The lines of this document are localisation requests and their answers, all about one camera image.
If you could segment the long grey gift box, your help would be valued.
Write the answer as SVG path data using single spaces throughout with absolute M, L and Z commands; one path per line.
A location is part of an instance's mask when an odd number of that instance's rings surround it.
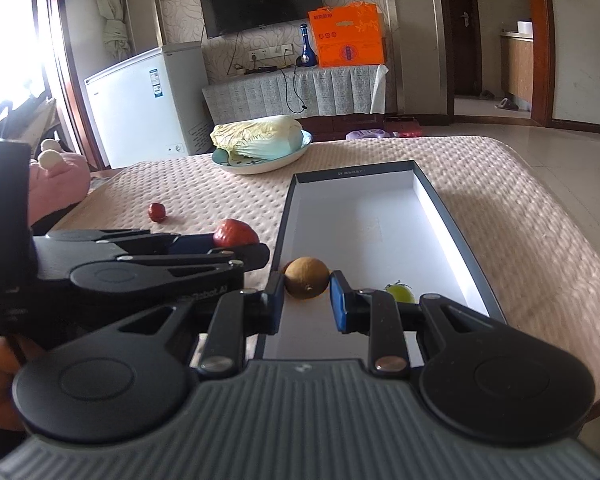
M 400 283 L 436 292 L 483 315 L 505 316 L 477 259 L 416 162 L 295 174 L 272 267 L 323 261 L 354 289 Z

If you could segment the green tomato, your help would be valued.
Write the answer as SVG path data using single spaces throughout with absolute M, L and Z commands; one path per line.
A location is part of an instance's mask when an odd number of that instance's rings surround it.
M 416 302 L 412 290 L 400 281 L 388 284 L 385 287 L 385 291 L 393 296 L 396 302 L 400 302 L 401 304 L 414 304 Z

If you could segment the red apple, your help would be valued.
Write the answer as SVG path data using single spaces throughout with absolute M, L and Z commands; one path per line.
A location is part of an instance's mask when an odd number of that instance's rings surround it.
M 236 219 L 225 219 L 220 222 L 213 233 L 215 247 L 231 248 L 259 244 L 256 231 L 246 222 Z

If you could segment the small red fruit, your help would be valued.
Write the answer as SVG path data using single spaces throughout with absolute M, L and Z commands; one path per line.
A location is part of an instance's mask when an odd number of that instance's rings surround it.
M 152 222 L 161 223 L 166 220 L 166 206 L 162 203 L 151 203 L 147 211 L 148 217 Z

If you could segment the wooden kitchen cabinet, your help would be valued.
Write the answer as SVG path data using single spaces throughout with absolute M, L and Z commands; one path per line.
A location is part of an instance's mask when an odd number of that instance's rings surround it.
M 502 90 L 521 110 L 531 110 L 533 101 L 533 40 L 501 36 Z

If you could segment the pink plush toy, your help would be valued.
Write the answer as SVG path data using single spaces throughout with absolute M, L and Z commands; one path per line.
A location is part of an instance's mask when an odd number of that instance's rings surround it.
M 91 171 L 86 159 L 64 151 L 58 141 L 44 140 L 29 169 L 29 226 L 79 203 L 90 192 Z

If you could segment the grey cloth covered cabinet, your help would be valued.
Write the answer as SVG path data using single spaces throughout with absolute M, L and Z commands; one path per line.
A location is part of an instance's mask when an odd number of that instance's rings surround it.
M 202 94 L 217 125 L 277 115 L 382 115 L 387 74 L 385 65 L 286 68 L 210 84 Z

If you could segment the pink textured tablecloth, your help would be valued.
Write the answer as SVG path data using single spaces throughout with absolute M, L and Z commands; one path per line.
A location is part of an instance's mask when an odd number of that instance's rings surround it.
M 481 136 L 321 142 L 298 162 L 235 176 L 207 155 L 122 170 L 59 222 L 63 230 L 146 229 L 152 202 L 169 230 L 201 233 L 226 218 L 273 244 L 291 178 L 300 172 L 414 160 L 462 232 L 515 327 L 590 369 L 600 404 L 600 255 L 511 148 Z

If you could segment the blue glass bottle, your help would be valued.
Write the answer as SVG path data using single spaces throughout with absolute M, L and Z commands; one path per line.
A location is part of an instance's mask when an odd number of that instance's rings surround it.
M 309 26 L 306 23 L 300 25 L 300 36 L 301 36 L 301 51 L 300 55 L 296 59 L 296 65 L 298 67 L 313 67 L 317 66 L 317 56 L 311 47 L 309 37 Z

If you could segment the tied light curtain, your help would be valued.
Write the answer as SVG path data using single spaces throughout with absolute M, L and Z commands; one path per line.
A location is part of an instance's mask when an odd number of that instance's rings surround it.
M 100 16 L 105 20 L 102 42 L 117 61 L 125 60 L 130 52 L 128 30 L 124 21 L 124 0 L 96 0 Z

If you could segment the napa cabbage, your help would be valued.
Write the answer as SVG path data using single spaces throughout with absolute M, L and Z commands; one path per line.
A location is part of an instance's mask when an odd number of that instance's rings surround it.
M 279 159 L 298 151 L 302 139 L 302 125 L 288 115 L 217 125 L 211 133 L 213 145 L 231 160 Z

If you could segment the white chest freezer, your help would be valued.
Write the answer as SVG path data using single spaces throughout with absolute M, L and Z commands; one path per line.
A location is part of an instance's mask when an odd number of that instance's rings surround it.
M 135 55 L 84 81 L 94 128 L 109 166 L 204 154 L 213 122 L 199 42 Z

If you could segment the brown longan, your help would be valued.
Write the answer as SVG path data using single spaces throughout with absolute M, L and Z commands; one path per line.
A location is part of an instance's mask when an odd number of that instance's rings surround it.
M 320 296 L 329 284 L 326 264 L 313 257 L 300 257 L 288 263 L 284 271 L 285 288 L 291 297 L 312 299 Z

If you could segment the orange gift bag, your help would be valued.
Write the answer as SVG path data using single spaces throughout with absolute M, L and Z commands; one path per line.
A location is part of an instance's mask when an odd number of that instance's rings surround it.
M 375 3 L 324 6 L 309 13 L 321 68 L 385 63 L 382 21 Z

